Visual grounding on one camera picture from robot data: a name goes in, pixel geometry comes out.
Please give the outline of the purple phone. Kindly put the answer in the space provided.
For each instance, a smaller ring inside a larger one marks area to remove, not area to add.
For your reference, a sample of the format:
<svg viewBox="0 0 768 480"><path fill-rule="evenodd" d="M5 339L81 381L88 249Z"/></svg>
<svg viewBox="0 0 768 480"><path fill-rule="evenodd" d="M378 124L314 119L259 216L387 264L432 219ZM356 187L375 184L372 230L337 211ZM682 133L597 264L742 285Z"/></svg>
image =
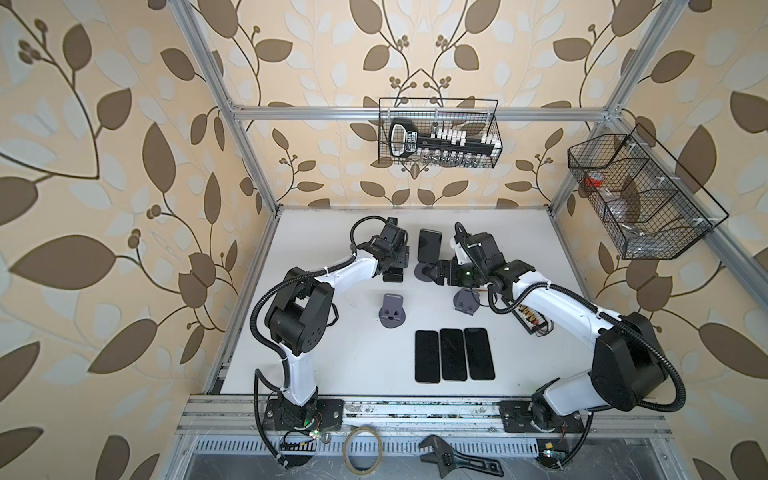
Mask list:
<svg viewBox="0 0 768 480"><path fill-rule="evenodd" d="M439 334L437 331L415 332L415 381L437 384L441 381Z"/></svg>

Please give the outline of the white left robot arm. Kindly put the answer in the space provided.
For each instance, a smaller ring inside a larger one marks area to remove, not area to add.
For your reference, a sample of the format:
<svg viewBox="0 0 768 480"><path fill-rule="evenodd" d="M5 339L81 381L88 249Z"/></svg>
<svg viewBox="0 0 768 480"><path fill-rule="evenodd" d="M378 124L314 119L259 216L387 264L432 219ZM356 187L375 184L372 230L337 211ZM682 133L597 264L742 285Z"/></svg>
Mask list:
<svg viewBox="0 0 768 480"><path fill-rule="evenodd" d="M285 469L301 464L286 455L300 448L286 436L303 434L315 441L342 424L344 402L319 396L313 366L313 350L339 318L334 295L378 276L401 282L408 266L408 233L395 217L363 217L352 225L349 241L348 259L316 271L290 269L257 300L250 314L251 335L280 359L283 379L279 385L255 370L253 405L259 436ZM264 427L269 415L274 429L285 435L278 444L269 439Z"/></svg>

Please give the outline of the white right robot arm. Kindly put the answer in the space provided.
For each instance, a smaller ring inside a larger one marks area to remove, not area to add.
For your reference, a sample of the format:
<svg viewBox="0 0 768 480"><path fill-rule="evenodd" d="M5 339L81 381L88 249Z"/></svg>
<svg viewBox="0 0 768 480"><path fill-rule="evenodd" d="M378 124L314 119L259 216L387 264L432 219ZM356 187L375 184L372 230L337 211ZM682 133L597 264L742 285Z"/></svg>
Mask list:
<svg viewBox="0 0 768 480"><path fill-rule="evenodd" d="M543 385L531 397L531 422L551 431L557 420L582 411L636 407L674 413L687 402L682 375L667 358L655 329L645 316L621 315L558 285L534 266L505 259L494 237L470 234L454 226L450 260L420 258L424 273L438 285L467 290L485 288L488 306L497 315L526 307L565 329L592 354L589 370Z"/></svg>

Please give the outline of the grey round stand front right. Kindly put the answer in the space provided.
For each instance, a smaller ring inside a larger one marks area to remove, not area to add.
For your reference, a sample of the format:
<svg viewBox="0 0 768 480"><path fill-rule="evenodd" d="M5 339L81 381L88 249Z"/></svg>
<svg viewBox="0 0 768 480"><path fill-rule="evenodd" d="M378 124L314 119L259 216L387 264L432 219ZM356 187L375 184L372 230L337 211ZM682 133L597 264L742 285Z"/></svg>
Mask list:
<svg viewBox="0 0 768 480"><path fill-rule="evenodd" d="M453 297L454 310L473 316L480 308L479 296L471 289L461 289Z"/></svg>

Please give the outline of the grey round phone stand back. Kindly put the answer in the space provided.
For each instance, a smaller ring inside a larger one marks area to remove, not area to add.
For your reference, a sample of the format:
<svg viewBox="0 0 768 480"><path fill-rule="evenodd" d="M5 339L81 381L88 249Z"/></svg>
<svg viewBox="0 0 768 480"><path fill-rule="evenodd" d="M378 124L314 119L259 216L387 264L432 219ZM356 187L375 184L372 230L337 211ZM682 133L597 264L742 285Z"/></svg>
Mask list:
<svg viewBox="0 0 768 480"><path fill-rule="evenodd" d="M434 264L419 262L414 269L414 276L422 282L435 282Z"/></svg>

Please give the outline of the black phone stand front left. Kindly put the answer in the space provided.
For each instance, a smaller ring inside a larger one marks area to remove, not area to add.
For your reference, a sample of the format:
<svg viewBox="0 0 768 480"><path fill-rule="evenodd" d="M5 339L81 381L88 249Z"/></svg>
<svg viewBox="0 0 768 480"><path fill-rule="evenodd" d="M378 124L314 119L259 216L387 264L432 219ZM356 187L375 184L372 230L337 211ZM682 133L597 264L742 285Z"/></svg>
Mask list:
<svg viewBox="0 0 768 480"><path fill-rule="evenodd" d="M399 294L386 293L383 296L382 306L378 312L382 326L387 329L395 329L405 323L406 314L403 302L404 297Z"/></svg>

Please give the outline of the black charging board yellow plugs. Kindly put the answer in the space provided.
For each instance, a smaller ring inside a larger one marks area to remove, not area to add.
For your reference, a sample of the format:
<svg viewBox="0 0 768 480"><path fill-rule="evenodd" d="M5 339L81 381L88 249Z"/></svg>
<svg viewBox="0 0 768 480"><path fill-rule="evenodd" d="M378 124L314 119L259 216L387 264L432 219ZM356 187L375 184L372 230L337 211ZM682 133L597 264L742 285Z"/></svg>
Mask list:
<svg viewBox="0 0 768 480"><path fill-rule="evenodd" d="M544 315L525 305L518 306L512 314L529 335L543 337L554 329L554 325Z"/></svg>

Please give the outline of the black socket set tool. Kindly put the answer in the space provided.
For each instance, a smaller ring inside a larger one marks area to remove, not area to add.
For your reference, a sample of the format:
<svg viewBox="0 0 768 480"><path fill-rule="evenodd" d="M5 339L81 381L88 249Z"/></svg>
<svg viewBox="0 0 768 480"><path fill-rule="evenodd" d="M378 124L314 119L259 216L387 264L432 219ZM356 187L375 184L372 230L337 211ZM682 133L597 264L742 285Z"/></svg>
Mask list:
<svg viewBox="0 0 768 480"><path fill-rule="evenodd" d="M391 123L384 141L390 155L397 158L412 155L420 158L434 155L493 158L502 152L502 142L494 134L484 133L479 138L473 138L464 130L439 127L434 127L429 133L421 133L413 122L405 119Z"/></svg>

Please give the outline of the black adjustable wrench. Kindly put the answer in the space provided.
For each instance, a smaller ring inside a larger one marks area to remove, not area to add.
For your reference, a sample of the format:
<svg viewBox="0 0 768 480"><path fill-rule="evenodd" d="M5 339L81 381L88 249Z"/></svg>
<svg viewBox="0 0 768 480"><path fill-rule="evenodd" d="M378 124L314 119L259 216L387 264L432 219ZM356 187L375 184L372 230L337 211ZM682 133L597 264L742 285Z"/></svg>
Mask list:
<svg viewBox="0 0 768 480"><path fill-rule="evenodd" d="M445 479L451 472L458 469L466 469L496 478L504 476L502 465L498 460L461 453L437 435L429 435L422 439L418 448L423 450L420 461L436 465L441 479Z"/></svg>

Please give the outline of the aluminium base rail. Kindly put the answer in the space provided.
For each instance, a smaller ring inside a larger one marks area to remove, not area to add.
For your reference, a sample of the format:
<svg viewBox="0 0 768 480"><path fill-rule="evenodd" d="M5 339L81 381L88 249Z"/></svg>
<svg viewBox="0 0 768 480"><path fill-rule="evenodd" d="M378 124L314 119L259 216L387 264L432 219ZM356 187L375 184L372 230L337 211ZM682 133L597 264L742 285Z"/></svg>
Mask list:
<svg viewBox="0 0 768 480"><path fill-rule="evenodd" d="M491 457L534 457L551 442L566 450L580 436L610 444L649 444L656 455L668 459L677 451L671 429L660 414L636 410L598 412L589 418L575 413L556 421L551 431L531 422L525 397L373 397L322 396L340 399L342 424L299 455L339 455L352 452L417 456L422 438L435 434L460 452ZM271 415L264 419L270 440L279 443ZM266 454L255 424L253 398L246 395L194 395L183 410L172 441L172 456L194 452Z"/></svg>

